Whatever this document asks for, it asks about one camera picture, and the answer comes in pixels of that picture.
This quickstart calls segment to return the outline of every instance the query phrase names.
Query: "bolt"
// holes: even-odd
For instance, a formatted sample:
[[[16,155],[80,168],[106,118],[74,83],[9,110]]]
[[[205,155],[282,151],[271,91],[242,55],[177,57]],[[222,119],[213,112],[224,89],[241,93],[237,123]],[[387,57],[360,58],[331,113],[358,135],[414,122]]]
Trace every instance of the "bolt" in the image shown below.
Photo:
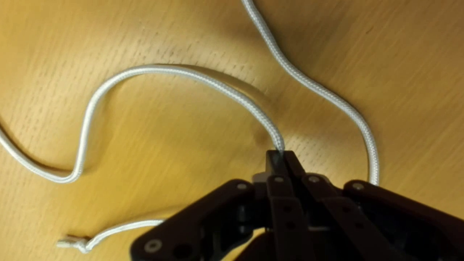
[[[240,190],[247,190],[248,186],[247,186],[247,184],[238,184],[237,189],[240,189]]]
[[[160,239],[151,239],[145,244],[145,252],[155,254],[163,248],[163,242]]]
[[[361,184],[361,183],[354,183],[354,184],[353,184],[353,189],[356,189],[356,190],[364,190],[364,184]]]
[[[309,176],[309,177],[308,177],[308,181],[311,181],[311,183],[319,183],[319,177],[316,177],[316,176]]]
[[[274,181],[276,181],[276,183],[283,183],[284,178],[282,178],[282,177],[274,177]]]

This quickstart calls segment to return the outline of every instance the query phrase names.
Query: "wooden table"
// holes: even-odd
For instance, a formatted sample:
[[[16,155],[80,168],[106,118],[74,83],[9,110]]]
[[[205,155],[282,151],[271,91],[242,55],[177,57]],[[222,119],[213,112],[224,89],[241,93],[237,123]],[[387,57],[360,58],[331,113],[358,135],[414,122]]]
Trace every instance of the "wooden table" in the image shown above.
[[[290,60],[366,115],[383,186],[464,218],[464,2],[258,6]],[[338,186],[367,177],[357,128],[277,65],[238,0],[0,0],[0,54],[2,126],[47,165],[73,167],[84,107],[103,80],[160,62],[248,83],[231,80],[267,106],[308,171]],[[76,184],[41,180],[0,151],[2,260],[128,260],[142,231],[90,255],[54,244],[68,232],[166,218],[229,178],[263,171],[269,148],[242,107],[199,83],[131,80],[99,112]]]

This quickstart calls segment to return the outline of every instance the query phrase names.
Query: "cord end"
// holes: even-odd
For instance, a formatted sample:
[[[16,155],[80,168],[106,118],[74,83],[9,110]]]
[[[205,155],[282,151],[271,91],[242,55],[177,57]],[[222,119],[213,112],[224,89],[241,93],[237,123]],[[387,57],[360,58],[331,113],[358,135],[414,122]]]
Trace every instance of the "cord end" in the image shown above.
[[[77,236],[66,236],[60,241],[57,241],[57,248],[74,248],[79,249],[81,254],[89,254],[87,249],[87,238],[77,238]]]

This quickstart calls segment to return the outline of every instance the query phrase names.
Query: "white cord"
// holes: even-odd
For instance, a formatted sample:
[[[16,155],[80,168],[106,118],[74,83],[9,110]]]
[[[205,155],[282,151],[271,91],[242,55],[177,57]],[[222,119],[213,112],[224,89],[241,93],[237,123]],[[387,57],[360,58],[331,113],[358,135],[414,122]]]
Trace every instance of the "white cord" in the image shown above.
[[[193,78],[197,80],[213,90],[218,90],[219,93],[225,94],[226,97],[232,99],[238,104],[244,106],[263,126],[264,129],[270,133],[276,148],[279,151],[284,151],[284,139],[282,138],[282,133],[273,123],[273,120],[266,115],[266,112],[250,97],[245,94],[234,90],[228,84],[209,77],[197,70],[183,67],[183,65],[145,65],[145,67],[137,67],[137,68],[129,68],[126,71],[122,71],[108,81],[105,81],[97,91],[92,96],[86,115],[84,115],[84,122],[81,126],[81,133],[80,133],[80,144],[77,148],[77,157],[76,157],[76,164],[71,173],[67,171],[57,171],[52,168],[41,167],[37,162],[34,162],[28,155],[25,155],[10,139],[9,136],[3,132],[0,128],[0,145],[25,168],[28,168],[31,173],[47,178],[54,183],[66,184],[66,183],[74,183],[80,178],[80,176],[84,171],[86,167],[86,160],[87,160],[87,147],[89,147],[89,136],[90,136],[90,129],[92,123],[95,120],[95,112],[105,99],[105,96],[115,89],[119,83],[137,77],[137,75],[144,75],[144,74],[171,74],[171,75],[180,75],[186,78]]]
[[[90,238],[90,239],[70,235],[70,236],[67,236],[64,239],[60,239],[57,242],[57,247],[58,248],[74,248],[74,249],[79,249],[81,254],[89,254],[102,241],[105,241],[106,238],[109,238],[112,235],[122,234],[122,232],[126,232],[126,231],[141,229],[141,228],[154,228],[154,226],[158,226],[161,223],[163,223],[163,220],[158,220],[158,219],[132,220],[132,222],[126,222],[126,223],[105,229],[100,234],[97,234],[96,236]]]
[[[264,39],[267,48],[273,54],[273,57],[277,60],[277,62],[302,86],[312,90],[318,96],[324,97],[329,103],[332,103],[335,107],[342,110],[361,131],[364,138],[364,145],[367,149],[369,157],[369,167],[370,167],[370,177],[369,181],[371,184],[379,186],[380,184],[380,158],[379,158],[379,149],[377,142],[373,135],[373,131],[370,129],[369,123],[363,118],[357,109],[354,109],[348,102],[345,102],[342,97],[335,94],[334,91],[325,89],[324,86],[315,83],[313,80],[308,78],[299,68],[296,68],[283,54],[283,51],[279,48],[276,38],[273,36],[271,29],[266,23],[263,15],[260,13],[258,7],[254,4],[254,0],[242,0],[242,4],[254,22],[255,28],[260,31],[261,38]]]

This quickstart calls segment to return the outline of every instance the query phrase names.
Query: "wood grain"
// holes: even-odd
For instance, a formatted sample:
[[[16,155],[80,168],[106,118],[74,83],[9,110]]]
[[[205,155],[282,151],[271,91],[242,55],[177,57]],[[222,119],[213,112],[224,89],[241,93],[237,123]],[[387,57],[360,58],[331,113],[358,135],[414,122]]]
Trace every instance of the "wood grain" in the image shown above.
[[[258,4],[290,60],[367,116],[385,187],[464,218],[464,2]],[[240,2],[0,0],[0,54],[2,126],[47,165],[71,167],[84,107],[105,78],[160,62],[251,84],[306,170],[335,184],[367,177],[356,126],[286,75]],[[269,148],[244,109],[197,83],[131,80],[99,112],[76,184],[44,181],[0,151],[2,260],[128,260],[141,232],[90,255],[54,244],[251,178]]]

